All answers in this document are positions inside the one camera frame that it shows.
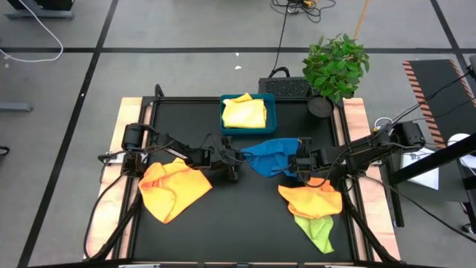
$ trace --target green leaves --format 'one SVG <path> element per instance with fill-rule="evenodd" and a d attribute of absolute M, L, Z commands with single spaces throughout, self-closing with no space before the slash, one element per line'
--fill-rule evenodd
<path fill-rule="evenodd" d="M 362 60 L 362 62 L 364 63 L 365 71 L 369 72 L 369 69 L 370 69 L 369 61 L 368 60 Z"/>
<path fill-rule="evenodd" d="M 319 60 L 325 61 L 325 60 L 327 60 L 327 59 L 329 59 L 329 55 L 327 55 L 327 54 L 321 54 L 321 55 L 319 55 Z"/>
<path fill-rule="evenodd" d="M 314 87 L 317 89 L 320 85 L 322 85 L 322 83 L 324 83 L 324 81 L 327 79 L 327 77 L 318 77 L 314 80 Z"/>
<path fill-rule="evenodd" d="M 352 98 L 359 78 L 370 70 L 369 56 L 364 53 L 363 45 L 357 45 L 346 34 L 328 41 L 324 43 L 321 36 L 316 45 L 309 46 L 309 56 L 303 60 L 304 79 L 335 102 Z"/>
<path fill-rule="evenodd" d="M 321 38 L 319 38 L 318 46 L 322 46 L 323 41 L 324 41 L 324 36 L 321 36 Z"/>
<path fill-rule="evenodd" d="M 341 61 L 341 62 L 337 63 L 335 66 L 336 66 L 337 69 L 340 71 L 340 70 L 342 70 L 342 69 L 345 67 L 345 64 L 346 64 L 345 61 Z"/>
<path fill-rule="evenodd" d="M 349 71 L 346 76 L 347 78 L 357 78 L 360 76 L 360 71 Z"/>
<path fill-rule="evenodd" d="M 347 63 L 347 68 L 350 71 L 358 71 L 357 63 Z"/>

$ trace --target green cloth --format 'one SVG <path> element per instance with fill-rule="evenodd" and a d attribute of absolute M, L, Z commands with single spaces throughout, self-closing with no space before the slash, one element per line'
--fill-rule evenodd
<path fill-rule="evenodd" d="M 295 215 L 295 222 L 322 253 L 327 254 L 334 251 L 329 241 L 330 230 L 334 226 L 331 216 L 311 220 Z"/>

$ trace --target black stand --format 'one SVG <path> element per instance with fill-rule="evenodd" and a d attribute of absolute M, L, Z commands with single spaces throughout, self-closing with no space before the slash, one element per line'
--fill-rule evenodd
<path fill-rule="evenodd" d="M 412 165 L 404 167 L 388 177 L 388 182 L 392 187 L 395 187 L 400 182 L 405 182 L 415 176 L 418 176 L 427 171 L 438 168 L 441 165 L 459 159 L 461 156 L 465 156 L 472 152 L 476 151 L 476 133 L 471 134 L 468 138 L 463 139 L 445 149 L 438 150 L 435 153 L 432 153 L 430 156 L 425 157 L 424 159 L 419 160 Z M 466 193 L 468 194 L 469 203 L 471 207 L 476 205 L 476 183 L 474 183 L 476 176 L 465 178 L 464 185 Z M 391 199 L 395 211 L 395 221 L 398 227 L 405 226 L 403 222 L 402 207 L 399 201 L 399 195 L 392 192 Z M 476 226 L 476 219 L 470 217 L 470 221 L 473 229 Z"/>

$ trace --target potted plant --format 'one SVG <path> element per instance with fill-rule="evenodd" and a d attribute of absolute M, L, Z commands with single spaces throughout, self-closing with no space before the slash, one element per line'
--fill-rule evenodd
<path fill-rule="evenodd" d="M 322 36 L 317 45 L 310 45 L 309 56 L 303 61 L 304 79 L 312 90 L 307 106 L 313 115 L 322 118 L 332 114 L 333 103 L 354 96 L 364 75 L 362 66 L 366 72 L 370 68 L 364 46 L 346 34 L 340 36 L 328 39 L 325 45 Z"/>

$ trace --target white paper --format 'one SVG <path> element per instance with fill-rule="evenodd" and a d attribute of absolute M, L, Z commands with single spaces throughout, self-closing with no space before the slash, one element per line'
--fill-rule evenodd
<path fill-rule="evenodd" d="M 434 151 L 429 150 L 427 148 L 422 148 L 421 150 L 415 153 L 403 153 L 402 168 L 411 165 L 419 161 L 420 159 L 424 159 L 426 156 L 429 156 L 432 153 L 434 153 Z M 438 190 L 438 172 L 439 171 L 437 167 L 419 176 L 413 177 L 409 179 L 409 181 Z"/>

